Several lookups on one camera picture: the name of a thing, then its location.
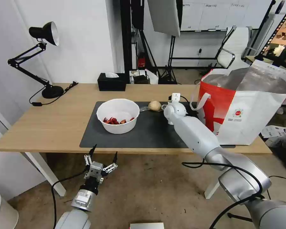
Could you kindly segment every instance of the black desk mat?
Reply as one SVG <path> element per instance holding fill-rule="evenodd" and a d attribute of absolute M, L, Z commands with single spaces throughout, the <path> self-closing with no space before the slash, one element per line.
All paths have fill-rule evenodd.
<path fill-rule="evenodd" d="M 81 148 L 188 148 L 174 130 L 173 125 L 168 125 L 163 112 L 140 112 L 136 126 L 125 134 L 111 134 L 107 132 L 96 116 L 96 111 L 103 102 L 96 102 L 90 120 L 86 127 Z M 139 107 L 146 107 L 148 102 L 136 102 Z M 182 102 L 187 111 L 190 108 Z"/>

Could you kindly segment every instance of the black desk lamp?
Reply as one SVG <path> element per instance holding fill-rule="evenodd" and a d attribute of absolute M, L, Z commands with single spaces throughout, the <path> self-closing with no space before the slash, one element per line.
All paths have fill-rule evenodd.
<path fill-rule="evenodd" d="M 20 64 L 23 62 L 31 59 L 32 57 L 38 55 L 39 53 L 45 51 L 46 49 L 46 43 L 43 41 L 43 39 L 47 40 L 49 43 L 58 46 L 59 45 L 59 36 L 57 32 L 57 28 L 54 22 L 48 22 L 45 24 L 42 28 L 39 27 L 30 27 L 29 33 L 32 37 L 36 38 L 37 41 L 40 41 L 37 45 L 35 45 L 33 48 L 25 51 L 24 53 L 20 54 L 19 56 L 16 56 L 13 59 L 9 59 L 7 63 L 16 68 L 17 70 L 23 72 L 24 74 L 28 75 L 29 77 L 33 78 L 34 80 L 38 81 L 39 83 L 43 84 L 45 86 L 45 89 L 42 91 L 42 96 L 46 99 L 53 99 L 56 97 L 60 97 L 63 95 L 64 90 L 60 86 L 53 86 L 50 84 L 48 80 L 42 79 L 29 71 L 23 69 L 20 67 Z M 35 54 L 32 54 L 30 56 L 23 56 L 27 54 L 28 52 L 40 48 L 38 52 Z"/>

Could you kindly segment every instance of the potato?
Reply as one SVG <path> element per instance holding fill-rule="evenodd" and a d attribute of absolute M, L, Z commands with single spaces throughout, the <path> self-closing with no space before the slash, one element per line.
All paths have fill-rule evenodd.
<path fill-rule="evenodd" d="M 148 105 L 148 108 L 153 111 L 159 111 L 161 110 L 161 103 L 158 101 L 151 101 Z"/>

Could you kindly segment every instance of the white table leg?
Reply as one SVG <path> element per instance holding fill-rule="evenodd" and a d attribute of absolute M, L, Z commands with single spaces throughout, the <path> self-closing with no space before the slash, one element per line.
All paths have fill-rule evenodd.
<path fill-rule="evenodd" d="M 45 162 L 45 160 L 42 158 L 40 153 L 25 152 L 25 154 L 29 157 L 29 159 L 34 163 L 34 165 L 39 169 L 39 171 L 42 173 L 42 175 L 44 175 L 44 177 L 48 180 L 48 182 L 51 185 L 53 185 L 56 181 L 58 181 L 57 177 L 50 169 L 48 164 Z M 60 196 L 64 196 L 66 193 L 66 189 L 63 187 L 61 183 L 57 183 L 54 186 L 54 189 Z"/>
<path fill-rule="evenodd" d="M 218 187 L 220 186 L 218 178 L 225 171 L 227 171 L 227 169 L 218 172 L 217 177 L 209 184 L 209 186 L 207 187 L 206 191 L 204 192 L 204 196 L 206 197 L 206 199 L 210 199 L 212 197 L 212 195 L 214 194 L 214 192 L 218 189 Z"/>

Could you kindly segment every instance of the shopping bag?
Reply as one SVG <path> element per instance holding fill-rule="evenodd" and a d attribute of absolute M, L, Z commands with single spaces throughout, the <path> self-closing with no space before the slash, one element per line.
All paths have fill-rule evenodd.
<path fill-rule="evenodd" d="M 191 108 L 221 145 L 250 145 L 285 99 L 286 70 L 256 60 L 249 68 L 211 70 Z"/>

